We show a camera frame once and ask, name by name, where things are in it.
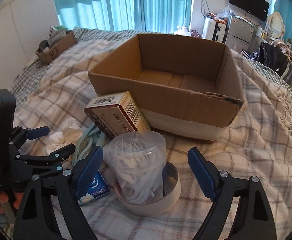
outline teal curtain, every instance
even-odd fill
[[[285,42],[291,39],[292,42],[292,0],[276,0],[274,12],[279,12],[285,25]]]
[[[60,24],[69,29],[126,29],[173,33],[189,26],[191,0],[55,0]]]

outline cardboard box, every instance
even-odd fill
[[[243,101],[231,50],[223,43],[138,34],[90,71],[98,95],[130,91],[150,127],[214,141]]]
[[[111,139],[150,127],[130,92],[93,98],[84,112]]]
[[[57,57],[60,56],[65,50],[73,46],[77,43],[75,34],[73,31],[67,34],[67,36],[63,37],[60,41],[58,41],[52,48],[50,48],[46,52],[38,52],[36,54],[39,60],[44,64],[50,64],[53,62]]]

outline black tv screen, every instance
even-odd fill
[[[229,3],[266,22],[269,3],[265,0],[229,0]]]

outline refrigerator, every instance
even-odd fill
[[[247,50],[252,39],[254,27],[236,16],[230,16],[224,43],[234,51],[241,53],[242,49]]]

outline blue packet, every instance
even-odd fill
[[[105,182],[105,179],[98,171],[94,177],[90,187],[88,188],[87,194],[78,200],[79,205],[84,205],[92,200],[101,198],[109,193],[109,188]]]

